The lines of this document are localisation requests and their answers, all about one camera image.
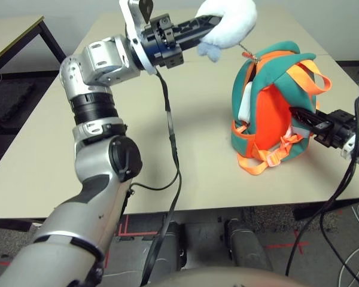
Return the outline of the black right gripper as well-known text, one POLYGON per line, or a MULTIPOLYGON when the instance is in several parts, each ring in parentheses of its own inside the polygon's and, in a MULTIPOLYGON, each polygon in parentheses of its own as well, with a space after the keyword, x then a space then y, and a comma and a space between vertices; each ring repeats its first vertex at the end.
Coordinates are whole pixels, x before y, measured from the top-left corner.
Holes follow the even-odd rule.
POLYGON ((311 132, 317 132, 314 140, 327 148, 343 148, 344 144, 355 135, 356 117, 346 111, 337 109, 329 114, 305 108, 290 107, 292 116, 311 132))

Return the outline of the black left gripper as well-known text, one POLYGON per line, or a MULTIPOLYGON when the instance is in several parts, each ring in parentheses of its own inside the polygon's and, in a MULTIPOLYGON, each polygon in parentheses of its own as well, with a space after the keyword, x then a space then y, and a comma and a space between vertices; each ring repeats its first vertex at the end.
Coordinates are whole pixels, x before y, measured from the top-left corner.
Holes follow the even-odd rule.
POLYGON ((202 36, 192 34, 207 34, 221 22, 220 16, 200 16, 173 25, 169 14, 163 14, 150 20, 142 32, 142 45, 151 64, 156 67, 174 68, 184 63, 183 51, 200 44, 202 36), (178 38, 174 34, 185 35, 178 38))

